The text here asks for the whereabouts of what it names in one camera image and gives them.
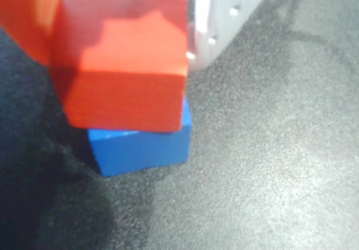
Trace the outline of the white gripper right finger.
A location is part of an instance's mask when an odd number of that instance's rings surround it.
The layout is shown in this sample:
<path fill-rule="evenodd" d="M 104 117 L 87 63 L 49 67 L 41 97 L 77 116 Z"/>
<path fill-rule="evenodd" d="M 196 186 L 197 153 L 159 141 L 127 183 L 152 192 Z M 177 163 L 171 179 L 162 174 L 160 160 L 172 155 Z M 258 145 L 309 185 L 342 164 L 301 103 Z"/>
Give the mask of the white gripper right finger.
<path fill-rule="evenodd" d="M 195 0 L 188 23 L 189 70 L 209 67 L 241 31 L 263 0 Z"/>

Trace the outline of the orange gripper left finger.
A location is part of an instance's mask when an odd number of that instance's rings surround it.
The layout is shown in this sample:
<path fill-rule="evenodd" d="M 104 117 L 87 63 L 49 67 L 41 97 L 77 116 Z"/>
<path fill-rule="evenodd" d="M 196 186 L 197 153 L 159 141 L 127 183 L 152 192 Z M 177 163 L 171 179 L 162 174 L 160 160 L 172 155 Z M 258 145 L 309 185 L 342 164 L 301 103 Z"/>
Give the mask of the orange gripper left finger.
<path fill-rule="evenodd" d="M 34 61 L 47 65 L 59 0 L 1 0 L 1 26 Z"/>

